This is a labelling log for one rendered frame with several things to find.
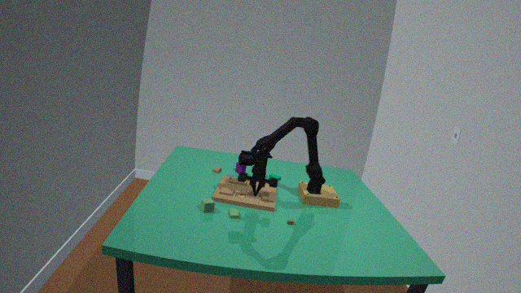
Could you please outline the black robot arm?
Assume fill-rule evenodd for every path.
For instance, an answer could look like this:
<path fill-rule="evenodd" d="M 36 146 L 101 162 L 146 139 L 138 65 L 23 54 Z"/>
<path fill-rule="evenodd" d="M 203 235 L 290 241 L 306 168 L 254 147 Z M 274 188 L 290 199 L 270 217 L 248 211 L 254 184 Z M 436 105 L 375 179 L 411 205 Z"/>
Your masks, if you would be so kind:
<path fill-rule="evenodd" d="M 322 176 L 322 168 L 318 163 L 317 132 L 319 123 L 309 116 L 305 118 L 293 116 L 272 134 L 259 139 L 251 151 L 241 151 L 239 155 L 239 165 L 255 165 L 258 168 L 266 168 L 268 158 L 273 158 L 270 155 L 271 150 L 280 139 L 285 137 L 295 127 L 304 128 L 307 137 L 309 164 L 305 165 L 305 168 L 306 173 L 309 175 L 309 178 L 311 178 L 308 182 L 307 190 L 310 194 L 320 195 L 322 184 L 324 184 L 326 180 Z"/>

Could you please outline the small green cube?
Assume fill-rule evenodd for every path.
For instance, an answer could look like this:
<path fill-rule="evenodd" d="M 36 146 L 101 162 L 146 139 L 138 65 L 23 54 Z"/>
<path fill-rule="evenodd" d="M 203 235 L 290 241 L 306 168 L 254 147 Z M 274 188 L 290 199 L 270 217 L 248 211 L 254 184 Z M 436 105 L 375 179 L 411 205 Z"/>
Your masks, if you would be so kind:
<path fill-rule="evenodd" d="M 201 199 L 200 209 L 206 213 L 214 212 L 214 204 L 212 199 Z"/>

